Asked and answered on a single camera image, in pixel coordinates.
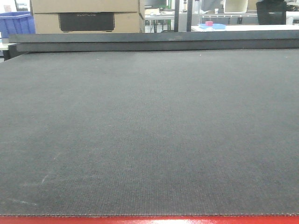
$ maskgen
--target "white scratch mark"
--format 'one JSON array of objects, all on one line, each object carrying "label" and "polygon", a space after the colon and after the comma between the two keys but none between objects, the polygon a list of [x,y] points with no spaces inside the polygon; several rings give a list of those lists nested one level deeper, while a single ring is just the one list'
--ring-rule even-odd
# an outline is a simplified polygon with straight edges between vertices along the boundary
[{"label": "white scratch mark", "polygon": [[8,200],[9,200],[9,201],[12,201],[12,202],[19,203],[19,204],[29,204],[29,205],[37,206],[37,204],[35,204],[35,203],[25,202],[25,201],[21,201],[21,200],[13,199],[13,198],[8,198]]},{"label": "white scratch mark", "polygon": [[49,176],[49,174],[47,174],[47,175],[42,179],[42,183],[45,182],[45,180],[47,179],[48,176]]},{"label": "white scratch mark", "polygon": [[60,155],[61,153],[58,153],[55,157],[54,157],[54,160]]},{"label": "white scratch mark", "polygon": [[22,187],[33,187],[33,186],[40,186],[41,183],[24,183],[21,184]]}]

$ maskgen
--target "white wall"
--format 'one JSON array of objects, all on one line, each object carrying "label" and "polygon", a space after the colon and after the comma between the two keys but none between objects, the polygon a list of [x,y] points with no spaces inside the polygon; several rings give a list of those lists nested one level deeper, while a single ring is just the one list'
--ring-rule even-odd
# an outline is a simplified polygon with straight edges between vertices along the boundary
[{"label": "white wall", "polygon": [[11,6],[11,11],[16,12],[17,9],[15,7],[14,0],[0,0],[0,13],[4,13],[4,6],[5,5],[10,5]]},{"label": "white wall", "polygon": [[[26,3],[28,10],[30,11],[30,0],[17,0],[18,3]],[[15,7],[14,0],[0,0],[0,13],[4,13],[4,6],[5,5],[10,5],[11,6],[11,11],[16,12],[17,9]]]},{"label": "white wall", "polygon": [[[172,0],[172,8],[174,8],[175,7],[175,1],[176,0]],[[184,0],[177,0],[177,1],[179,1],[179,10],[180,10],[180,12],[184,9]],[[195,6],[197,6],[196,4],[195,4],[195,1],[193,0],[193,11],[195,12],[195,11],[197,11],[197,9],[195,9]]]}]

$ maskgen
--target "cutting table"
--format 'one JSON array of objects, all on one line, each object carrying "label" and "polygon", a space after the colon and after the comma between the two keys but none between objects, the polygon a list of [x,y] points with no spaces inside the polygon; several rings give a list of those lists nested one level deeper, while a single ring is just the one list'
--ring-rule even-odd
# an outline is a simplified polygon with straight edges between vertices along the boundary
[{"label": "cutting table", "polygon": [[0,223],[298,223],[298,56],[39,52],[0,63]]}]

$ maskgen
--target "red table edge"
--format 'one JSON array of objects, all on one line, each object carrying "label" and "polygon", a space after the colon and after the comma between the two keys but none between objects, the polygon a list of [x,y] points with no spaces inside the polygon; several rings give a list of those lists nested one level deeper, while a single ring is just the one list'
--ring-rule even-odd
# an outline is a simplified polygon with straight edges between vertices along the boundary
[{"label": "red table edge", "polygon": [[0,216],[0,224],[299,224],[299,216]]}]

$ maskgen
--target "dark gray beam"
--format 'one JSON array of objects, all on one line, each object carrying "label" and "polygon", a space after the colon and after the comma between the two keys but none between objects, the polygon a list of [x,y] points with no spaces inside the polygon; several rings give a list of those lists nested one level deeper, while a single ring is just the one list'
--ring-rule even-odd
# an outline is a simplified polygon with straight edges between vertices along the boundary
[{"label": "dark gray beam", "polygon": [[169,51],[208,49],[285,49],[299,48],[299,41],[234,40],[192,42],[124,42],[124,43],[20,43],[20,52],[75,52],[75,51]]},{"label": "dark gray beam", "polygon": [[186,32],[155,34],[39,34],[11,35],[15,43],[89,43],[89,42],[185,42],[231,40],[299,39],[298,30]]}]

